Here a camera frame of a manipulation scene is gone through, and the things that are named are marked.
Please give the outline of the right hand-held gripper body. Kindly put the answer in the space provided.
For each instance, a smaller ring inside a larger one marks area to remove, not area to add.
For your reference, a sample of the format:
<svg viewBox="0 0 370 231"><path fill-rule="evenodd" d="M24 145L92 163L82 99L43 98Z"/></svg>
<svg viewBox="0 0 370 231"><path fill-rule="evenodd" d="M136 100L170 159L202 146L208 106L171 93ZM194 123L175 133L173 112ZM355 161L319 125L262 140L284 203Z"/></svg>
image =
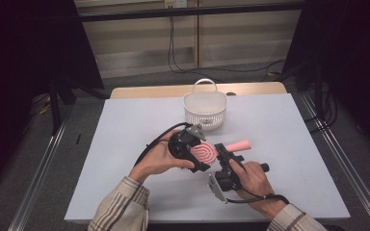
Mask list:
<svg viewBox="0 0 370 231"><path fill-rule="evenodd" d="M208 177L208 188L211 192L220 199L224 204L227 203L247 203L247 200L232 200L225 197L225 192L242 189L239 177L233 171L229 164L230 160L234 160L240 167L243 167L244 158L235 156L233 153L220 154L219 160L222 169L215 173L210 173Z"/></svg>

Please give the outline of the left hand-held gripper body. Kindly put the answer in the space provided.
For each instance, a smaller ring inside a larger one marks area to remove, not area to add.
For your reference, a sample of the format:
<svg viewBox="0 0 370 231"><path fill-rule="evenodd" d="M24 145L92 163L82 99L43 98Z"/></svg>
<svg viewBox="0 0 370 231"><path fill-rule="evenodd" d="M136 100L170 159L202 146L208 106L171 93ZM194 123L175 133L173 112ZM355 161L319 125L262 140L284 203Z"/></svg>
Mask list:
<svg viewBox="0 0 370 231"><path fill-rule="evenodd" d="M168 148L174 158L196 161L197 158L191 153L191 149L205 140L202 126L200 124L191 125L172 135Z"/></svg>

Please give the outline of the pink hairbrush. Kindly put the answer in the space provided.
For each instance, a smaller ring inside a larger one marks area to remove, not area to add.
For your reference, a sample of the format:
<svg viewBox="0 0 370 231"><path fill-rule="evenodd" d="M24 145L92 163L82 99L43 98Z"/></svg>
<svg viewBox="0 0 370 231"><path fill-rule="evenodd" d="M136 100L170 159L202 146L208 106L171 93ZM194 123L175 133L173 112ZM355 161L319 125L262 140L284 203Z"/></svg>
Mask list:
<svg viewBox="0 0 370 231"><path fill-rule="evenodd" d="M251 149L251 144L248 140L238 141L225 146L229 152L238 152ZM203 141L190 149L190 152L197 158L198 161L205 164L213 164L219 153L213 144Z"/></svg>

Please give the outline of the white plastic basket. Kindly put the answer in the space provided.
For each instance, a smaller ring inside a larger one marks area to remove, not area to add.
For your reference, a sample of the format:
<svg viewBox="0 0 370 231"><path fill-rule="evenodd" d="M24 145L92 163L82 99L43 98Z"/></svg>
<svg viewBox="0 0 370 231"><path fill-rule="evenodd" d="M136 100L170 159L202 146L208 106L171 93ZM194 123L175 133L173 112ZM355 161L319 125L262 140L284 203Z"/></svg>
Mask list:
<svg viewBox="0 0 370 231"><path fill-rule="evenodd" d="M197 91L196 87L206 83L213 90ZM203 131L214 131L225 121L227 95L218 91L216 83L208 78L197 80L192 90L183 96L185 119L188 123L200 124Z"/></svg>

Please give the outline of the person's right hand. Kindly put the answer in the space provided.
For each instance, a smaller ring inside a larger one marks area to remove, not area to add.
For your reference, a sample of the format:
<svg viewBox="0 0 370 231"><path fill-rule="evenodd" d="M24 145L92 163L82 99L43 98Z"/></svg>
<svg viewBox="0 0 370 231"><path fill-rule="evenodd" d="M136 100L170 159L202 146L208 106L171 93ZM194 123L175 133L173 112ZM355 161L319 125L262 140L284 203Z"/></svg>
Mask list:
<svg viewBox="0 0 370 231"><path fill-rule="evenodd" d="M264 170L258 162L247 162L240 167L234 160L229 161L233 171L239 177L242 190L237 194L243 199L272 194L274 192Z"/></svg>

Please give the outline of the person's left hand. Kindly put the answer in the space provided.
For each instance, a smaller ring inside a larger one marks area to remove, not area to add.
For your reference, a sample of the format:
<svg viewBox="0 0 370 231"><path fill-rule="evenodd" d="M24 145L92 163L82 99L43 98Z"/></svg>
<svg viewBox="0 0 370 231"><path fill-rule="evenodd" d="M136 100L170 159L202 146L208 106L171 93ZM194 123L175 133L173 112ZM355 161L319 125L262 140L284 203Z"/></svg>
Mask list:
<svg viewBox="0 0 370 231"><path fill-rule="evenodd" d="M170 131L153 148L151 148L142 160L135 165L128 177L139 184L143 184L150 175L160 174L173 167L194 168L194 164L188 160L176 159L168 149L168 140L176 133Z"/></svg>

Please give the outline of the white table mat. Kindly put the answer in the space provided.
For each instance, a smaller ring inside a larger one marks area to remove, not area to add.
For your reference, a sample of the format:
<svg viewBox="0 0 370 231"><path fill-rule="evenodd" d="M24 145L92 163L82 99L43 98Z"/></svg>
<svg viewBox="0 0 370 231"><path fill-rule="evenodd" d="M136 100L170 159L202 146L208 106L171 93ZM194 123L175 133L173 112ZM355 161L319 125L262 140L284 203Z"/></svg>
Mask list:
<svg viewBox="0 0 370 231"><path fill-rule="evenodd" d="M146 145L184 119L183 100L171 98L109 99L65 219L89 222L101 200L126 175ZM248 161L266 163L276 193L318 219L348 218L349 212L288 93L231 96L225 122L206 136L208 142L247 140ZM224 204L211 193L208 175L172 168L145 181L150 191L152 223L261 221L263 216L228 192Z"/></svg>

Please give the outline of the black metal stand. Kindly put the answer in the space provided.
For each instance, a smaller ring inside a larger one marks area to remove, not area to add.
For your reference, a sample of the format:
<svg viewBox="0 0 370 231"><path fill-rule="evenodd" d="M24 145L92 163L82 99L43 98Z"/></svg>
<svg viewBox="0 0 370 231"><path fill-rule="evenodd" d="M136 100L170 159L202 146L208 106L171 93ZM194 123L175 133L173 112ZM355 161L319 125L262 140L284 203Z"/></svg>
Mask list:
<svg viewBox="0 0 370 231"><path fill-rule="evenodd" d="M72 92L72 81L66 77L52 78L49 87L49 96L53 119L52 135L55 135L62 124L59 98L61 98L66 105L74 104L76 101L76 97Z"/></svg>
<svg viewBox="0 0 370 231"><path fill-rule="evenodd" d="M321 66L318 64L315 65L315 108L318 115L320 115L323 112L323 76L322 76L322 70Z"/></svg>

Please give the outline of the black horizontal bar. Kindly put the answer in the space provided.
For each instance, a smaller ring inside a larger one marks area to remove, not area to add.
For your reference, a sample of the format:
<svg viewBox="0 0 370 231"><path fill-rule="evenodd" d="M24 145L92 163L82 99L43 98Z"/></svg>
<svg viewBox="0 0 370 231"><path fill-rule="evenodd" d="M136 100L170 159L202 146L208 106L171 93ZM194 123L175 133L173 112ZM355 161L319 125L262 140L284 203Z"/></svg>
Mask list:
<svg viewBox="0 0 370 231"><path fill-rule="evenodd" d="M305 6L305 1L286 2L286 3L268 3L252 4L237 6L215 6L215 7L197 7L183 9L163 9L163 10L146 10L135 12L120 13L85 13L77 17L81 22L127 20L127 19L144 19L174 16L194 16L210 14L227 14L227 13L264 13L279 11L301 10Z"/></svg>

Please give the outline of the black curtain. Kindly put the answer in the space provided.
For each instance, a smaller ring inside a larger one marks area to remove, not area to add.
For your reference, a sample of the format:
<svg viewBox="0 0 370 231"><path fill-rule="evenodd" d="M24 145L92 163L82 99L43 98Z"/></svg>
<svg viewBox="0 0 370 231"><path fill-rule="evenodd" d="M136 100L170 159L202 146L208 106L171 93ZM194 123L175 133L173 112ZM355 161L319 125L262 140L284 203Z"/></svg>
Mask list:
<svg viewBox="0 0 370 231"><path fill-rule="evenodd" d="M370 0L304 0L284 70L320 74L370 138Z"/></svg>
<svg viewBox="0 0 370 231"><path fill-rule="evenodd" d="M103 82L75 0L0 0L0 171L34 97Z"/></svg>

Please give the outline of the metal floor rail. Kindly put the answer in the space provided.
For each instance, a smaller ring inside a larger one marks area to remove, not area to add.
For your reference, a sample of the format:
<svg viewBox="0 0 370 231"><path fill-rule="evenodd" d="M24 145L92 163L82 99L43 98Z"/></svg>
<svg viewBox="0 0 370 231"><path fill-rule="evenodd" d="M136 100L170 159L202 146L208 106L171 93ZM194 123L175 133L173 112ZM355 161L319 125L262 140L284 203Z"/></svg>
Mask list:
<svg viewBox="0 0 370 231"><path fill-rule="evenodd" d="M8 231L24 231L29 216L31 215L38 199L47 171L51 166L52 160L64 135L71 113L72 108L67 107L66 111L61 116L62 122L60 123L60 127L51 136L49 144L47 145L40 161L40 165L33 177L31 184L28 187L27 192L18 206L15 215L13 216L13 220L8 228Z"/></svg>
<svg viewBox="0 0 370 231"><path fill-rule="evenodd" d="M350 159L346 155L344 149L339 144L338 140L336 139L335 135L333 134L330 127L327 125L325 121L323 121L315 109L315 103L311 99L308 94L302 95L302 101L304 102L308 112L314 116L314 122L317 126L316 132L320 133L324 140L326 141L327 145L330 148L333 156L335 157L336 161L340 165L342 171L346 175L349 183L352 185L355 193L357 194L360 203L362 204L363 208L365 209L366 213L370 218L370 191L364 184L364 182L359 177L356 169L354 168L353 164L351 163Z"/></svg>

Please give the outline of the white wall outlet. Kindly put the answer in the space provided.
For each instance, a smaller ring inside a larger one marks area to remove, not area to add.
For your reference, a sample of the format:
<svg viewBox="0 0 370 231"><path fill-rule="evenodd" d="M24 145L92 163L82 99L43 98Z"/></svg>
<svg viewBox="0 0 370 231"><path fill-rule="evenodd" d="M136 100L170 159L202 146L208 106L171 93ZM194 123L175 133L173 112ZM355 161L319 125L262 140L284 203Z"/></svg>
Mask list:
<svg viewBox="0 0 370 231"><path fill-rule="evenodd" d="M187 0L165 0L166 9L187 8Z"/></svg>

